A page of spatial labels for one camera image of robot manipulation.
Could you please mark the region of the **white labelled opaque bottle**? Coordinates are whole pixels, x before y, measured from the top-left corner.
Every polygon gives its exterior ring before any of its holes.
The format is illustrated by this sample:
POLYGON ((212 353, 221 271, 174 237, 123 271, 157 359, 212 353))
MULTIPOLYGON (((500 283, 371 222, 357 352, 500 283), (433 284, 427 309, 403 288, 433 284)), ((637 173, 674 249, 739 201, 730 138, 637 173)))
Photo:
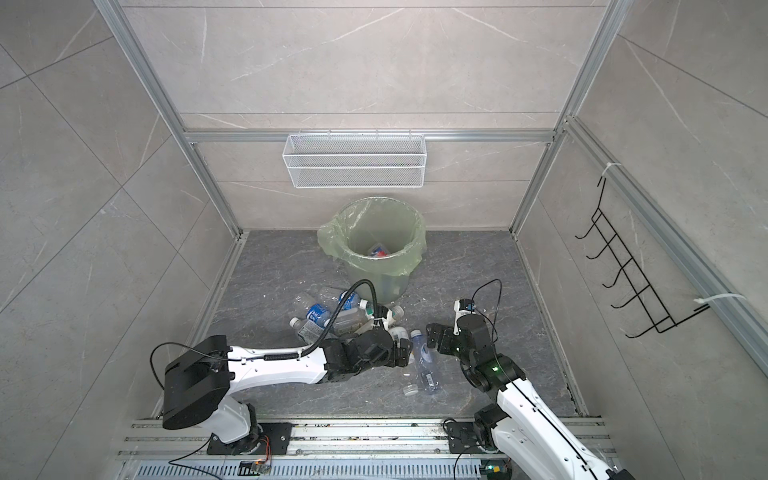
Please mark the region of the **white labelled opaque bottle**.
POLYGON ((392 327, 389 329, 389 333, 397 342, 410 339, 409 332, 404 327, 392 327))

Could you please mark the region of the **clear bottle blue cap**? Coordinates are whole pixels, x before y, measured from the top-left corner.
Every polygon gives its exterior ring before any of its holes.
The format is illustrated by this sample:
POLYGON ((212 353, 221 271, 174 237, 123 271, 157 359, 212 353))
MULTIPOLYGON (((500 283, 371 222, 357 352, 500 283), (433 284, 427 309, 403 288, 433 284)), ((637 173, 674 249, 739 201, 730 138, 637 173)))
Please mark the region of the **clear bottle blue cap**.
POLYGON ((436 367, 436 361, 427 345, 427 336, 419 329, 410 332, 413 345, 413 356, 416 372, 423 390, 428 395, 436 394, 441 388, 441 382, 436 367))

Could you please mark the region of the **square bottle blue red label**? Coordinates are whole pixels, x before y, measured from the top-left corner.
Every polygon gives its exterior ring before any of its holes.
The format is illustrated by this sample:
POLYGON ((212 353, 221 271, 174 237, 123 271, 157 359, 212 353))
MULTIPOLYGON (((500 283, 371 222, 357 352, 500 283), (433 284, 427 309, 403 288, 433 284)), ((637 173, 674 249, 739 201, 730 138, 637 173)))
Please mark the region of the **square bottle blue red label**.
POLYGON ((371 258, 385 258, 390 252, 382 243, 376 243, 368 250, 367 255, 371 258))

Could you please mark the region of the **clear bottle red label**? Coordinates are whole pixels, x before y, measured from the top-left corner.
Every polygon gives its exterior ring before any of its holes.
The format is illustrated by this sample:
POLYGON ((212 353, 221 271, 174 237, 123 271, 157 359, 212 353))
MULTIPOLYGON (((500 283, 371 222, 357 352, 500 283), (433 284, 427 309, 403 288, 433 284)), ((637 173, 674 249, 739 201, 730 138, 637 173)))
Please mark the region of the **clear bottle red label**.
MULTIPOLYGON (((380 321, 381 326, 389 331, 392 327, 396 326, 399 321, 405 318, 405 312, 403 308, 396 304, 391 304, 384 307, 385 315, 380 321)), ((371 305, 365 307, 367 315, 367 321, 363 323, 356 331, 356 334, 361 335, 367 331, 370 331, 377 325, 377 320, 374 318, 374 309, 371 305)))

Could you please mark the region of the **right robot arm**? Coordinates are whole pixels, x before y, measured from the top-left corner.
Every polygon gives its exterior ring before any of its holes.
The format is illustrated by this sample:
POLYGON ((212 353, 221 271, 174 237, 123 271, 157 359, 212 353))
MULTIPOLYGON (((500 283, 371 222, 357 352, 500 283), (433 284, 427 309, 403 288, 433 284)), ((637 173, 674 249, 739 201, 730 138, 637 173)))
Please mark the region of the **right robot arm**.
POLYGON ((460 362, 465 378, 494 402, 474 415, 478 443, 494 448, 530 479, 631 479, 589 450, 541 399, 526 374, 496 350, 486 318, 461 313, 452 326, 430 323, 427 346, 460 362))

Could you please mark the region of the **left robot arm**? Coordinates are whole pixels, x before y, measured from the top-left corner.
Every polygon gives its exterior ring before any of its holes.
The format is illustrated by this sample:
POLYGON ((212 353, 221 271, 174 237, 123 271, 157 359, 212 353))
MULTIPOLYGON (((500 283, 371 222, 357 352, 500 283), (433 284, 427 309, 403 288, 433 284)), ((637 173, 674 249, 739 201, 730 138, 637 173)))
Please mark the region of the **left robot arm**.
POLYGON ((213 335, 172 360, 163 380, 162 426, 201 427, 224 444, 255 433, 255 409, 234 398, 238 392, 280 384, 347 381, 377 367, 405 368, 413 344, 374 328, 347 339, 326 338, 300 349, 249 349, 213 335))

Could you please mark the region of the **green bin with bag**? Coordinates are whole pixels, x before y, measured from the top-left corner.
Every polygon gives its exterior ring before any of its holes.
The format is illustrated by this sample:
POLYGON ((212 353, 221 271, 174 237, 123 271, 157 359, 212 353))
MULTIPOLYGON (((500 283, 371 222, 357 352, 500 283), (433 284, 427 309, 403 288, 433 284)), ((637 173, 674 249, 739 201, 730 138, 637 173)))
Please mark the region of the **green bin with bag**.
POLYGON ((373 283, 380 304, 404 295, 427 249, 421 213, 382 196, 349 203, 319 228, 317 238, 322 251, 343 264, 350 282, 373 283))

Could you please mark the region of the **clear bottle blue label top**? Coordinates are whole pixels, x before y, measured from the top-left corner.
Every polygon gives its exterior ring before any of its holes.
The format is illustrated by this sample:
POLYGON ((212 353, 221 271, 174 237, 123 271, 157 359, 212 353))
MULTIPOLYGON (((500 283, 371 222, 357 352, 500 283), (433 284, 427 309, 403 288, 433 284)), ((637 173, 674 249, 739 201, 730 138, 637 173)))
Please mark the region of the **clear bottle blue label top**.
POLYGON ((342 310, 351 310, 353 308, 364 308, 366 301, 363 300, 357 292, 347 295, 345 290, 323 286, 316 294, 316 298, 321 304, 333 312, 337 306, 342 303, 342 310))

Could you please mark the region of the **clear bottle blue label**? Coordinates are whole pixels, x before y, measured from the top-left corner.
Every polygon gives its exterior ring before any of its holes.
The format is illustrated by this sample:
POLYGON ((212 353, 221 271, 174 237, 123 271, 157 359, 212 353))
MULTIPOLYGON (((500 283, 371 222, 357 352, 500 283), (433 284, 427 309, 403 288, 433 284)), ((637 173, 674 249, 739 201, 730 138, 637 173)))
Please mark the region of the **clear bottle blue label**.
POLYGON ((342 310, 351 310, 353 308, 364 308, 366 301, 363 300, 357 292, 347 295, 345 290, 323 286, 316 294, 316 298, 321 304, 333 312, 337 306, 342 303, 342 310))
POLYGON ((308 293, 296 295, 292 307, 295 317, 308 320, 321 328, 325 328, 331 319, 328 308, 308 293))

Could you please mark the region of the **clear bottle blue label left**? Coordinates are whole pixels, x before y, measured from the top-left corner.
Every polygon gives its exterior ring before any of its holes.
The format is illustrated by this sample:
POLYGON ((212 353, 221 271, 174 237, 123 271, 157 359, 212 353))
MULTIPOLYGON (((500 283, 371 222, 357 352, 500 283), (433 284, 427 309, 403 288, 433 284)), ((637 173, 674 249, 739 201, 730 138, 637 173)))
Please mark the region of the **clear bottle blue label left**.
POLYGON ((295 317, 308 320, 321 328, 325 328, 331 319, 328 308, 308 293, 296 295, 292 307, 295 317))

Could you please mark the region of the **clear bottle white label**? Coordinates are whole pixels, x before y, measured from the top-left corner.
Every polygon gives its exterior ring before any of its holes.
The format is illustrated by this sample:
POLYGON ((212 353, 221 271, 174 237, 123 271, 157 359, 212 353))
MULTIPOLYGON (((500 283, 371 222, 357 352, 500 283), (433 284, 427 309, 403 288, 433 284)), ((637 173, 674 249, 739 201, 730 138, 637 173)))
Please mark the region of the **clear bottle white label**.
POLYGON ((325 329, 311 320, 300 319, 293 317, 289 321, 289 325, 294 330, 296 335, 306 344, 314 344, 320 336, 325 332, 325 329))

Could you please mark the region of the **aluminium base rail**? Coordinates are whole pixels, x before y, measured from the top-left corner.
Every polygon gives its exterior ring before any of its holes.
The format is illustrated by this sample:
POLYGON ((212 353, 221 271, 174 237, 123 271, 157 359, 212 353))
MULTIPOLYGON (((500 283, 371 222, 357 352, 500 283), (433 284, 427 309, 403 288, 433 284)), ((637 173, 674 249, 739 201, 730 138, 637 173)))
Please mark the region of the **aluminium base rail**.
POLYGON ((501 452, 475 446, 467 419, 264 420, 249 455, 215 455, 200 428, 135 420, 118 436, 117 479, 522 479, 501 452))

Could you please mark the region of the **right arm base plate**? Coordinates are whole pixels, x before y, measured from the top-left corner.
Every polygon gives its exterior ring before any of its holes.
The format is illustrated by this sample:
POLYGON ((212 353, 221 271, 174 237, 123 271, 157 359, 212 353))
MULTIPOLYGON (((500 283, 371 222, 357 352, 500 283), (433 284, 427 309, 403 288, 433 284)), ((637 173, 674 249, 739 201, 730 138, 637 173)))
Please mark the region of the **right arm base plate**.
POLYGON ((495 454, 498 449, 492 444, 484 444, 475 433, 473 422, 459 422, 453 418, 444 419, 441 428, 448 439, 452 454, 495 454))

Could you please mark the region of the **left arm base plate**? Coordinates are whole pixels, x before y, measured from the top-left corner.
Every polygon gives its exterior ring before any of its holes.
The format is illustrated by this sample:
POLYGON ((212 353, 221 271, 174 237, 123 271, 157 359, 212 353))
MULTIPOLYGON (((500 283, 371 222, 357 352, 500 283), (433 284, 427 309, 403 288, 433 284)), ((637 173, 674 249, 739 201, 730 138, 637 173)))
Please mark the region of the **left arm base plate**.
POLYGON ((285 455, 288 450, 293 425, 289 422, 258 424, 244 438, 225 444, 211 435, 206 448, 207 455, 285 455))

